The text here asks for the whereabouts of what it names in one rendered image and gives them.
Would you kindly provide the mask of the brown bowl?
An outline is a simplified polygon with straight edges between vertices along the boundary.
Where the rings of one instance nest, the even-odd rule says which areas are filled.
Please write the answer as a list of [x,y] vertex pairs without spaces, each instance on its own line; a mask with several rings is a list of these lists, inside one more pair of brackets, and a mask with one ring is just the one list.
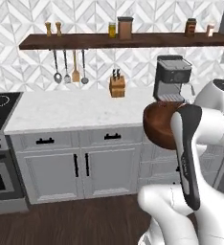
[[164,149],[176,149],[170,119],[181,105],[179,101],[156,101],[144,109],[144,132],[152,143]]

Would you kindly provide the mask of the grey cupboard door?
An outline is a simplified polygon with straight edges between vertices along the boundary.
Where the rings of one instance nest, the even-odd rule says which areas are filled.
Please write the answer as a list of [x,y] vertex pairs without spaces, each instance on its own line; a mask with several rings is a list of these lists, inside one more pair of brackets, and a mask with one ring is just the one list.
[[79,150],[55,149],[16,154],[23,182],[32,204],[83,199],[81,167],[75,174],[74,154]]
[[[85,153],[90,176],[86,176]],[[84,196],[99,198],[136,192],[141,145],[106,145],[81,150]]]

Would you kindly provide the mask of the grey drawer front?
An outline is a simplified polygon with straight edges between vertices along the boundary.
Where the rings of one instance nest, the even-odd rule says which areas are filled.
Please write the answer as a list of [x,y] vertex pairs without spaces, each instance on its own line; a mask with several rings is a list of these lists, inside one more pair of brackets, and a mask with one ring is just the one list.
[[[53,138],[55,142],[49,145],[37,145],[35,141],[39,138],[43,140]],[[73,148],[78,147],[77,132],[44,132],[25,134],[20,137],[23,150],[39,150],[39,149],[57,149],[57,148]]]
[[[122,137],[118,140],[105,140],[106,134],[114,135],[118,133]],[[90,129],[79,132],[80,145],[99,146],[99,145],[123,145],[136,144],[142,141],[143,129],[141,127],[120,127],[120,128],[105,128],[105,129]]]

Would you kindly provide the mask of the wooden knife block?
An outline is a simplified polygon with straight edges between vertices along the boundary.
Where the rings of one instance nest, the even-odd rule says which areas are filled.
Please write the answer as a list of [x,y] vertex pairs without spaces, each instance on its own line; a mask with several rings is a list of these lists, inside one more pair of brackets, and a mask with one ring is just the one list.
[[125,94],[125,80],[119,69],[114,69],[109,82],[109,91],[112,98],[123,98]]

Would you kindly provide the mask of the wooden spatula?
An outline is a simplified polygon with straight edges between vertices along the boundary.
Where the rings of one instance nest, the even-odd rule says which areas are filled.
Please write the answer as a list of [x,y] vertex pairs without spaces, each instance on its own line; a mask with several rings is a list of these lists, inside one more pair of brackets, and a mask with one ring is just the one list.
[[77,53],[76,50],[73,50],[73,61],[74,61],[74,70],[72,73],[73,82],[79,82],[79,71],[77,68]]

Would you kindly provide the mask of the grey drawer cabinet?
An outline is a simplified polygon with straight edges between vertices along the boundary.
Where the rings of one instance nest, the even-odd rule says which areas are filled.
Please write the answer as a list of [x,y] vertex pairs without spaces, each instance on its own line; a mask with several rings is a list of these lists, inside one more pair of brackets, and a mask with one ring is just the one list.
[[[212,186],[224,159],[224,147],[209,145],[200,157],[205,180]],[[138,188],[150,184],[179,185],[176,152],[161,148],[143,134]]]

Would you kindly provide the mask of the metal slotted spoon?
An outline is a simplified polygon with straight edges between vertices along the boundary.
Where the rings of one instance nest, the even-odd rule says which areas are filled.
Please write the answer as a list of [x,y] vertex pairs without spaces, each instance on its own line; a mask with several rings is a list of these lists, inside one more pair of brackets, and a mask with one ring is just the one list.
[[63,50],[63,55],[64,55],[64,65],[65,65],[65,77],[64,77],[64,81],[65,81],[65,83],[71,83],[71,77],[70,77],[70,75],[68,73],[66,50]]

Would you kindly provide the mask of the metal ladle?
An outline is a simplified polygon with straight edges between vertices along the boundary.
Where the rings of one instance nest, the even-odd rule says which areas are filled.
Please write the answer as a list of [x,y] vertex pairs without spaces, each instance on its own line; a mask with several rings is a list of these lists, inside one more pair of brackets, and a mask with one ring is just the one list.
[[54,74],[54,80],[55,80],[56,83],[61,83],[62,82],[62,75],[58,71],[56,50],[53,50],[53,54],[54,54],[54,60],[55,60],[55,66],[56,66],[56,73]]

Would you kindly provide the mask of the black and silver coffee machine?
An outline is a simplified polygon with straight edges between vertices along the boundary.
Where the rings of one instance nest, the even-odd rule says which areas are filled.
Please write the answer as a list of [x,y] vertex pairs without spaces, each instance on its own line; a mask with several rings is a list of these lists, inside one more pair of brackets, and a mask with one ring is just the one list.
[[182,85],[190,82],[191,64],[179,55],[157,56],[153,97],[157,101],[184,102]]

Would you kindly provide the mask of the yellow glass jar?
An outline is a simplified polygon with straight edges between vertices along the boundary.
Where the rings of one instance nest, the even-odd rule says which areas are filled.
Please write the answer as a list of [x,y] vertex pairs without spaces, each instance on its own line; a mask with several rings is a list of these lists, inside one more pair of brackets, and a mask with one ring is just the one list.
[[116,23],[115,22],[109,22],[108,34],[109,34],[109,38],[116,38]]

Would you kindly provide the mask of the brown canister with dark lid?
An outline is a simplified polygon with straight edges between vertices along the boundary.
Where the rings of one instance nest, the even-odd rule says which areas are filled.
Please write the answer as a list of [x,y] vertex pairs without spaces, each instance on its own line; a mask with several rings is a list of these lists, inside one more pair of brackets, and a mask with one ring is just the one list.
[[120,40],[128,40],[132,34],[133,18],[130,16],[118,17],[118,34]]

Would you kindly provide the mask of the black hob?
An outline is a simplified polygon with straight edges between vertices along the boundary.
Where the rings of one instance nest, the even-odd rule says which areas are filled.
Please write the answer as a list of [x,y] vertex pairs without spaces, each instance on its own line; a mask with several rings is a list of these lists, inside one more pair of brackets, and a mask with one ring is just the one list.
[[0,130],[20,97],[21,92],[0,93]]

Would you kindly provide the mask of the silver oven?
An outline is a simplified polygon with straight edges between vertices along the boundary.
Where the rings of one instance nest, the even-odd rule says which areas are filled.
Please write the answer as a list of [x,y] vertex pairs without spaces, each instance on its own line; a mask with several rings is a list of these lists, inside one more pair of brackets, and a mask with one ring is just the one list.
[[10,139],[0,133],[0,214],[26,212],[29,209],[26,191],[9,142]]

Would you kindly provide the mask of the dark brown jar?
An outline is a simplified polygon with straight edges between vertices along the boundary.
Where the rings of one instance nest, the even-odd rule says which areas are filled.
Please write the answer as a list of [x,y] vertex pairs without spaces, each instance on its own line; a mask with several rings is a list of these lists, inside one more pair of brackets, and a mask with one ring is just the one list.
[[194,36],[196,23],[197,21],[195,18],[189,18],[187,20],[185,27],[185,36]]

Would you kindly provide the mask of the dark wooden wall shelf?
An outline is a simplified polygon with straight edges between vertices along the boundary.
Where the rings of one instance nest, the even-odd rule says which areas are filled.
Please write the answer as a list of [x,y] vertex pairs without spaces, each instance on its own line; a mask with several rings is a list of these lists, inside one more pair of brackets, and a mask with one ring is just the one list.
[[161,47],[208,47],[224,46],[224,34],[196,33],[186,37],[184,33],[134,33],[128,40],[109,38],[107,33],[30,34],[20,44],[20,50],[110,49],[110,48],[161,48]]

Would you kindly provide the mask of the dark utensil rail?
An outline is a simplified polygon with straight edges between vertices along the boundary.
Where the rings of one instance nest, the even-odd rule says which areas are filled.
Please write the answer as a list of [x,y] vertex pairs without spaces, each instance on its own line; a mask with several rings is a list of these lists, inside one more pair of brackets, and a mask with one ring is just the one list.
[[60,49],[58,49],[58,48],[50,48],[50,49],[48,49],[48,51],[52,51],[52,50],[56,50],[56,51],[63,51],[63,50],[66,50],[66,51],[73,51],[73,50],[76,50],[76,51],[78,51],[78,50],[88,50],[88,49],[78,49],[78,48],[76,48],[76,49],[68,49],[68,48],[60,48]]

